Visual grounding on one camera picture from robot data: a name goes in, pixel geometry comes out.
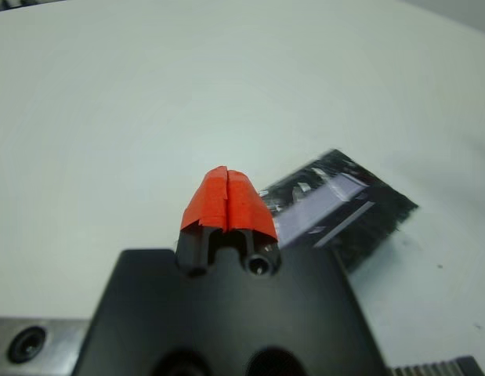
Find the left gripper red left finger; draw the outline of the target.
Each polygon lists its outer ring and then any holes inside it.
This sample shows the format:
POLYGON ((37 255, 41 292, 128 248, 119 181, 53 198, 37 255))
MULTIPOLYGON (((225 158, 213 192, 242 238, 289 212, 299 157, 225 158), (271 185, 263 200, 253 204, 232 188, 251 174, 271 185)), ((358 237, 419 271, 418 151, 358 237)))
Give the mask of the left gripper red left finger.
POLYGON ((206 173, 183 213, 176 263, 186 275, 207 273, 210 247, 227 229, 227 181, 225 166, 206 173))

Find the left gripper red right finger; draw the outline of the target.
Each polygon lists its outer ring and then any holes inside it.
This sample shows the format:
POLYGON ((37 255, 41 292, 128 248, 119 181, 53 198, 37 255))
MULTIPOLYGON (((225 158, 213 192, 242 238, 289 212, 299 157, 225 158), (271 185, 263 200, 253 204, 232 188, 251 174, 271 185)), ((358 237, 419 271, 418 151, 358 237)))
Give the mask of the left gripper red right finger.
POLYGON ((273 217, 249 178, 228 171, 228 229, 243 238, 242 262, 251 275, 272 275, 280 264, 273 217))

